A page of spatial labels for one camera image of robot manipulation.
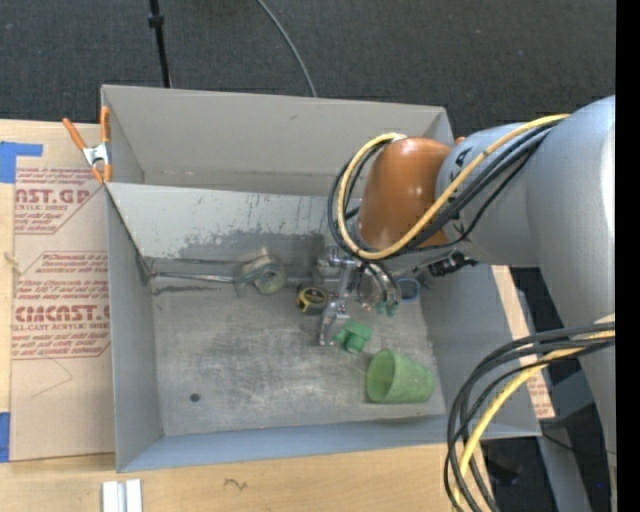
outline cable bundle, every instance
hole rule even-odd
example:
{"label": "cable bundle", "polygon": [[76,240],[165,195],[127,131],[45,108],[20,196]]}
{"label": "cable bundle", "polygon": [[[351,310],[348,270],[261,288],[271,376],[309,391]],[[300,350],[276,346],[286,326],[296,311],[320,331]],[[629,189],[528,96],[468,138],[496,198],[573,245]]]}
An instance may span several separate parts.
{"label": "cable bundle", "polygon": [[[364,164],[378,150],[386,144],[393,142],[405,135],[388,133],[380,135],[367,142],[353,158],[341,169],[336,177],[331,191],[329,192],[328,219],[329,228],[336,243],[346,252],[358,257],[363,261],[385,260],[391,257],[401,256],[415,252],[433,251],[445,247],[452,247],[466,239],[475,228],[487,207],[504,190],[513,177],[524,167],[528,157],[537,149],[549,131],[560,121],[568,117],[568,114],[548,116],[531,121],[518,126],[511,132],[500,137],[490,144],[485,151],[476,156],[457,176],[457,178],[447,187],[434,204],[424,213],[422,218],[396,243],[381,251],[368,251],[360,246],[349,235],[346,221],[357,213],[357,208],[348,211],[349,200],[355,186],[355,182],[360,176]],[[520,137],[512,145],[506,147],[508,142]],[[458,197],[443,206],[449,201],[456,189],[471,175],[480,163],[489,155],[497,153],[495,160],[486,167],[474,180],[463,190]],[[468,205],[482,190],[492,183],[499,176],[504,176],[509,172],[505,180],[489,196],[480,207],[475,218],[469,227],[461,233],[460,237],[454,241],[442,245],[434,245],[424,248],[418,246],[437,233],[442,227],[455,218],[457,214]]]}
{"label": "cable bundle", "polygon": [[[447,495],[455,510],[460,512],[464,510],[461,506],[460,492],[474,512],[482,510],[478,502],[471,496],[469,488],[464,481],[464,475],[467,468],[470,467],[485,503],[490,510],[498,511],[496,502],[492,498],[478,470],[473,452],[491,419],[516,389],[526,382],[535,372],[542,370],[555,361],[591,354],[606,347],[613,346],[614,343],[615,322],[582,328],[557,329],[527,336],[508,343],[489,354],[476,366],[456,396],[447,426],[448,452],[444,466],[444,484]],[[531,354],[541,355],[542,357],[536,363],[502,374],[491,382],[471,407],[469,407],[471,390],[478,380],[510,361]],[[512,375],[515,376],[487,406],[483,416],[474,427],[473,432],[470,432],[471,422],[484,401],[501,382]],[[456,452],[456,444],[459,442],[464,445],[464,450],[460,458],[458,458]],[[449,482],[449,468],[451,468],[455,478],[456,490],[452,489],[451,483]]]}

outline cardboard sheet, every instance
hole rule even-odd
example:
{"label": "cardboard sheet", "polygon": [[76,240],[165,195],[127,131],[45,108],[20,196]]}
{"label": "cardboard sheet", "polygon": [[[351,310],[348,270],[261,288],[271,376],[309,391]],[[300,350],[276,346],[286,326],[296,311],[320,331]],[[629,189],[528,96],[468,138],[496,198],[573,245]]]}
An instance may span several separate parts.
{"label": "cardboard sheet", "polygon": [[[99,141],[97,125],[77,128]],[[104,190],[61,123],[0,121],[0,135],[43,146],[3,185],[15,204],[10,459],[113,451]]]}

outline yellow cable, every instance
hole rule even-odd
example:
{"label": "yellow cable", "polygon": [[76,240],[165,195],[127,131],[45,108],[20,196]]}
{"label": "yellow cable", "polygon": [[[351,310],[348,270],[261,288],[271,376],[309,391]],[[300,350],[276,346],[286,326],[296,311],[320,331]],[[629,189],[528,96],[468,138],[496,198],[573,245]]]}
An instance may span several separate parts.
{"label": "yellow cable", "polygon": [[340,234],[344,239],[347,246],[354,252],[356,256],[361,256],[365,259],[369,260],[379,260],[382,258],[386,258],[387,256],[391,256],[392,254],[398,252],[405,245],[407,245],[411,240],[413,240],[420,231],[422,231],[425,226],[431,222],[433,217],[435,217],[438,210],[442,207],[442,205],[451,197],[451,195],[455,192],[455,190],[462,184],[462,182],[467,179],[467,177],[473,172],[473,170],[482,162],[487,156],[493,153],[500,146],[503,146],[511,139],[521,135],[522,133],[531,130],[533,128],[538,128],[540,126],[544,126],[546,124],[554,123],[561,119],[568,117],[569,114],[558,114],[555,116],[547,116],[542,117],[540,119],[536,119],[535,121],[531,121],[529,123],[523,124],[518,128],[512,130],[511,132],[503,135],[498,140],[496,140],[493,144],[489,145],[486,150],[477,155],[469,164],[460,172],[460,174],[453,180],[449,186],[445,189],[445,191],[438,197],[438,199],[431,205],[431,207],[425,212],[425,214],[420,218],[420,220],[397,242],[392,244],[391,246],[383,249],[381,251],[365,251],[361,247],[353,241],[353,239],[349,236],[349,232],[347,230],[346,220],[344,217],[344,199],[346,196],[347,184],[349,182],[349,178],[353,173],[356,165],[364,155],[366,151],[368,151],[371,147],[379,144],[380,142],[384,142],[387,140],[391,140],[397,137],[397,134],[385,134],[375,139],[369,141],[365,144],[358,153],[353,157],[347,169],[340,181],[340,187],[338,191],[338,227],[340,229]]}
{"label": "yellow cable", "polygon": [[[600,336],[615,336],[615,331],[599,332],[596,334],[586,336],[586,339],[600,337]],[[541,366],[535,366],[533,368],[526,368],[522,370],[515,377],[513,377],[505,385],[504,388],[502,388],[502,391],[498,393],[498,395],[491,401],[491,403],[487,407],[487,410],[484,412],[484,414],[480,418],[480,421],[473,429],[471,436],[469,436],[469,440],[464,446],[464,451],[462,452],[462,456],[460,457],[460,474],[462,475],[463,478],[469,467],[469,461],[471,460],[471,456],[473,455],[473,452],[475,451],[476,446],[480,442],[480,437],[482,437],[482,434],[486,430],[487,426],[489,425],[493,417],[496,415],[496,413],[500,410],[500,408],[505,403],[505,401],[511,395],[513,395],[513,393],[524,382],[526,382],[527,379],[531,377],[531,375],[549,366],[549,364],[553,359],[558,359],[559,357],[576,354],[578,352],[582,352],[582,350],[584,350],[584,348],[579,347],[579,348],[567,348],[567,349],[555,350],[553,352],[550,352],[549,354],[547,354],[541,359],[541,361],[548,361],[547,364],[544,364]],[[460,489],[456,488],[454,490],[454,498],[456,503],[460,503]]]}

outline green cup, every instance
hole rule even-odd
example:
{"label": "green cup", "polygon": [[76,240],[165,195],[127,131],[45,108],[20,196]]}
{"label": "green cup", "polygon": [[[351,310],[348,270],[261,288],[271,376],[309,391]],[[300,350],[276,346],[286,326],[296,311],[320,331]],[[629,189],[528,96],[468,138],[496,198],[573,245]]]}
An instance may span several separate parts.
{"label": "green cup", "polygon": [[367,395],[372,402],[426,402],[435,387],[433,372],[389,349],[378,352],[367,370]]}

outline dark floor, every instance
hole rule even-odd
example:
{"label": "dark floor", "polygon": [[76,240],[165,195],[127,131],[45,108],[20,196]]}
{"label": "dark floor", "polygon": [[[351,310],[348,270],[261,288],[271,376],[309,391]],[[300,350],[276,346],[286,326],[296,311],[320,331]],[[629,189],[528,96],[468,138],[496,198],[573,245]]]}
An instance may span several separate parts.
{"label": "dark floor", "polygon": [[[614,0],[267,4],[319,96],[444,106],[456,136],[572,112],[616,91]],[[160,0],[160,7],[174,87],[309,94],[255,0]],[[95,122],[101,84],[161,87],[149,9],[146,0],[0,0],[0,117]],[[539,274],[516,278],[536,327],[553,327]],[[554,380],[574,370],[565,367]],[[594,415],[583,416],[570,431],[575,446],[581,433],[598,435]],[[522,468],[516,479],[498,478],[501,510],[554,510],[535,440],[494,442],[489,452]],[[608,510],[598,471],[583,475],[596,512]]]}

